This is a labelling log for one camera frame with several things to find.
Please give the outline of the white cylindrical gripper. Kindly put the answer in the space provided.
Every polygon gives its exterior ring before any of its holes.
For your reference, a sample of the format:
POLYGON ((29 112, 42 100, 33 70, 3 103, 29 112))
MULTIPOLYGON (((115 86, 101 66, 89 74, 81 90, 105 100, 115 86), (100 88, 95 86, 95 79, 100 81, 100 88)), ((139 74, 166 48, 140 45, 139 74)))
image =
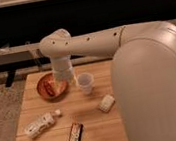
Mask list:
POLYGON ((51 62, 51 67, 53 67, 52 73, 54 73, 54 77, 59 81, 59 84, 64 84, 69 80, 69 84, 71 86, 77 85, 77 78, 75 78, 73 66, 69 56, 54 58, 51 62))

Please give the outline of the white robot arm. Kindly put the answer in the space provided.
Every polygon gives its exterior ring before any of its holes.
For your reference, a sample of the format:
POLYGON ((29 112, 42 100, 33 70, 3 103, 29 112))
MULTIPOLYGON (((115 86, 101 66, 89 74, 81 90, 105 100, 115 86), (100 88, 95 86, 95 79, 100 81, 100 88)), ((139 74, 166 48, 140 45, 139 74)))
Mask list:
POLYGON ((57 78, 70 55, 111 57, 111 81, 129 141, 176 141, 176 26, 165 21, 118 26, 82 36, 59 29, 39 43, 57 78))

